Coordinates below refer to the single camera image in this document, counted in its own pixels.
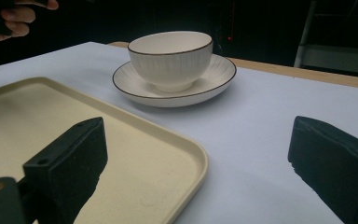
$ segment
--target white saucer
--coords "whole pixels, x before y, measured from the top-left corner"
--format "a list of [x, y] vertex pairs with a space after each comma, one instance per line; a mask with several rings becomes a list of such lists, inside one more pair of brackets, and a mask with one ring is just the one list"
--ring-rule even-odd
[[232, 61], [214, 54], [205, 74], [185, 91], [157, 90], [135, 72], [131, 62], [121, 65], [112, 79], [124, 96], [134, 102], [158, 107], [176, 107], [194, 105], [211, 99], [228, 87], [236, 73], [237, 67]]

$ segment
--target white table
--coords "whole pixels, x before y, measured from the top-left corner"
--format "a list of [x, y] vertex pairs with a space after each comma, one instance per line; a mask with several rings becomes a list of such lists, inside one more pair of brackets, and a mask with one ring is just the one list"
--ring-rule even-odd
[[49, 77], [203, 145], [207, 178], [176, 223], [341, 223], [294, 172], [287, 152], [298, 115], [358, 137], [358, 88], [238, 67], [215, 98], [157, 108], [114, 87], [113, 73], [129, 59], [124, 48], [85, 43], [0, 66], [0, 86]]

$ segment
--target ribbed ceramic bowl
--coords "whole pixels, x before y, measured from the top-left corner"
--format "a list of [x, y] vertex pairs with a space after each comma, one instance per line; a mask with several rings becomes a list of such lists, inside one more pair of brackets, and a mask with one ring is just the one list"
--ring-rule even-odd
[[188, 89], [208, 68], [213, 50], [209, 35], [177, 31], [147, 35], [128, 46], [135, 71], [160, 91]]

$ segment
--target beige tray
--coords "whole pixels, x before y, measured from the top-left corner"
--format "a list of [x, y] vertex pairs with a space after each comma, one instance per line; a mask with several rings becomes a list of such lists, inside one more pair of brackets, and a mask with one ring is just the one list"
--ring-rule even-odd
[[94, 117], [103, 117], [109, 161], [76, 223], [173, 222], [205, 178], [204, 149], [43, 77], [0, 88], [0, 176], [20, 180], [36, 152]]

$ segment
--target finger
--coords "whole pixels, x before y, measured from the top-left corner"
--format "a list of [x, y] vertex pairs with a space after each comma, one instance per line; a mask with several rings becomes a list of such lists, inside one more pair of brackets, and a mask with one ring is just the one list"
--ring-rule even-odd
[[9, 28], [12, 33], [11, 36], [25, 36], [30, 33], [30, 28], [27, 23], [24, 22], [15, 22], [15, 21], [5, 21], [7, 28]]
[[31, 23], [36, 19], [34, 11], [29, 7], [15, 7], [12, 9], [3, 9], [1, 16], [6, 21], [20, 21]]
[[50, 10], [55, 10], [59, 7], [57, 0], [48, 0], [46, 5], [36, 2], [35, 0], [15, 0], [17, 5], [35, 5], [39, 7], [45, 7]]

